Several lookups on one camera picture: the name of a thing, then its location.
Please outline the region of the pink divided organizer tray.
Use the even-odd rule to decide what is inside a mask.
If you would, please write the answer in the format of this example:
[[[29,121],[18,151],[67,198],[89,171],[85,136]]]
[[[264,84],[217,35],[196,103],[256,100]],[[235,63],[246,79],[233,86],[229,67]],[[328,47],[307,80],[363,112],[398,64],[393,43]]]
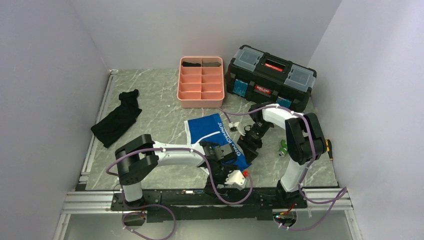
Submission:
[[[220,67],[202,63],[220,62]],[[179,63],[177,99],[182,108],[214,109],[225,98],[223,59],[219,56],[184,56]]]

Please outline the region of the green white tool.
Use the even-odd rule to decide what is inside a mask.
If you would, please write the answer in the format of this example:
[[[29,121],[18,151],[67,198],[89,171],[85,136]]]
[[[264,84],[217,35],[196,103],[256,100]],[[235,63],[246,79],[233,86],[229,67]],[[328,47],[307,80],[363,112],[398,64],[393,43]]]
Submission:
[[[285,139],[280,141],[280,148],[277,151],[277,154],[280,157],[284,157],[288,153],[288,145]]]

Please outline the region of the yellow black screwdriver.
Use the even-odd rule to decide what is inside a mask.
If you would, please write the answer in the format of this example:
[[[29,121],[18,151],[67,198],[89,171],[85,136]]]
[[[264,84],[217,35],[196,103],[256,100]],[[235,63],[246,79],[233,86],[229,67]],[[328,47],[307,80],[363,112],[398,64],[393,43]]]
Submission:
[[[326,143],[326,152],[328,153],[329,159],[330,159],[330,161],[333,161],[334,160],[334,157],[333,157],[332,142],[331,142],[331,140],[329,138],[327,138],[325,140],[325,143]]]

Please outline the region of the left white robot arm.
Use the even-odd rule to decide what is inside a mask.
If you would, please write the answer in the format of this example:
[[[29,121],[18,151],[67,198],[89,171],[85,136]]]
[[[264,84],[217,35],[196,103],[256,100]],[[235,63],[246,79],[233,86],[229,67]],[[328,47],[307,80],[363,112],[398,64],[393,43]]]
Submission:
[[[117,176],[124,192],[124,204],[131,210],[144,203],[142,181],[156,167],[186,165],[207,168],[214,186],[233,185],[242,178],[235,164],[237,154],[229,143],[213,140],[214,134],[201,137],[191,144],[165,144],[142,134],[118,148]]]

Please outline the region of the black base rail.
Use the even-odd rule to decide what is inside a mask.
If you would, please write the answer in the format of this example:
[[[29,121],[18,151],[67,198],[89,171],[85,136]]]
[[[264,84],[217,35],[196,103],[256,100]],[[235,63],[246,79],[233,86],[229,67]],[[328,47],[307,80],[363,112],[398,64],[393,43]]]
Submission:
[[[141,206],[148,223],[183,220],[256,219],[271,221],[279,212],[294,213],[306,209],[308,204],[298,193],[283,193],[276,187],[255,187],[237,190],[222,188],[223,198],[236,202],[248,196],[242,204],[229,205],[218,199],[213,192],[192,189],[146,189],[142,200],[125,205],[121,193],[114,193],[110,210],[113,212],[137,211]]]

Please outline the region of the rolled grey cloth in tray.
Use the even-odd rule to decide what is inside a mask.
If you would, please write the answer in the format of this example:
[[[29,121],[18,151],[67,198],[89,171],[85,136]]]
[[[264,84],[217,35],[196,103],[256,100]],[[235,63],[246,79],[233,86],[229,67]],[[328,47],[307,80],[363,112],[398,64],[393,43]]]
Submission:
[[[214,62],[203,62],[202,63],[202,67],[204,68],[217,68],[220,67],[222,64],[218,61],[214,61]]]

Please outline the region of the blue underwear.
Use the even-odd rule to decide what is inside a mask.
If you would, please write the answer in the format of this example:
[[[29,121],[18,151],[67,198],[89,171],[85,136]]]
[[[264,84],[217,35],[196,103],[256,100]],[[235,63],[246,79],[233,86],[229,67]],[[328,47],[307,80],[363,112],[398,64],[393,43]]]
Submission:
[[[235,165],[241,171],[244,171],[251,165],[227,133],[218,113],[186,120],[184,122],[184,130],[188,144],[196,144],[202,141],[216,143],[219,146],[230,144],[235,151],[236,158],[226,161],[226,165]]]

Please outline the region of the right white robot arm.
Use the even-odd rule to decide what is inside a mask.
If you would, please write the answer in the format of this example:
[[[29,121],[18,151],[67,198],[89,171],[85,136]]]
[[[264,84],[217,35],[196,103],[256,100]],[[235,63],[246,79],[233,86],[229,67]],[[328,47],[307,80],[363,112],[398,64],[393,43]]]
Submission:
[[[290,160],[279,180],[282,190],[275,194],[275,200],[280,207],[287,208],[295,201],[293,192],[301,188],[308,169],[327,150],[318,117],[314,113],[292,111],[277,103],[253,104],[248,114],[254,124],[237,140],[247,163],[259,155],[257,150],[263,146],[262,137],[272,126],[285,130]]]

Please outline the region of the black underwear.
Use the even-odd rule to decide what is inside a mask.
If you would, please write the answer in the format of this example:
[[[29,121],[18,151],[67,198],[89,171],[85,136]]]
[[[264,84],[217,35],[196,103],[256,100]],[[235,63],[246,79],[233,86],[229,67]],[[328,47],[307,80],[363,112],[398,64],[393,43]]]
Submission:
[[[90,128],[105,148],[114,144],[137,121],[142,112],[138,96],[138,89],[120,93],[120,105]]]

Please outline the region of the black toolbox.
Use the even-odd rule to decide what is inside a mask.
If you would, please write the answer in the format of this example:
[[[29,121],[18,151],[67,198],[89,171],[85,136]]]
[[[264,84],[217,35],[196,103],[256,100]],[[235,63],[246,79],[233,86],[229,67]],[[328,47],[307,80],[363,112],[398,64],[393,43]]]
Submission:
[[[277,103],[303,112],[310,99],[317,72],[290,60],[242,45],[224,75],[226,90],[247,101]]]

